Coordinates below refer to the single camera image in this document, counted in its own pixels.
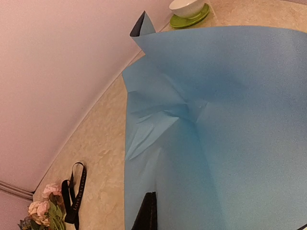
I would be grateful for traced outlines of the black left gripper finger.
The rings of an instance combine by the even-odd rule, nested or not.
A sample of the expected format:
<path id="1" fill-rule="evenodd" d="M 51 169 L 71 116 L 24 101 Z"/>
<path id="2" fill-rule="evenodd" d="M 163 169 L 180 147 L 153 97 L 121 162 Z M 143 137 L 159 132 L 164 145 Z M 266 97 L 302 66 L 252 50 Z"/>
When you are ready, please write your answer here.
<path id="1" fill-rule="evenodd" d="M 132 230 L 158 230 L 156 192 L 145 194 Z"/>

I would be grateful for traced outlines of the blue wrapping paper sheet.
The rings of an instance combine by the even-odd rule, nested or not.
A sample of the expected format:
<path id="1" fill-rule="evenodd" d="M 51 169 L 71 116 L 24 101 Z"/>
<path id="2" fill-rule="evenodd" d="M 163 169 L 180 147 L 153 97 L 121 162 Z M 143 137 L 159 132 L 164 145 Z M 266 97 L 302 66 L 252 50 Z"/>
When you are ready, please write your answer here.
<path id="1" fill-rule="evenodd" d="M 306 33 L 158 33 L 143 13 L 130 36 L 125 228 L 156 192 L 158 230 L 306 229 Z"/>

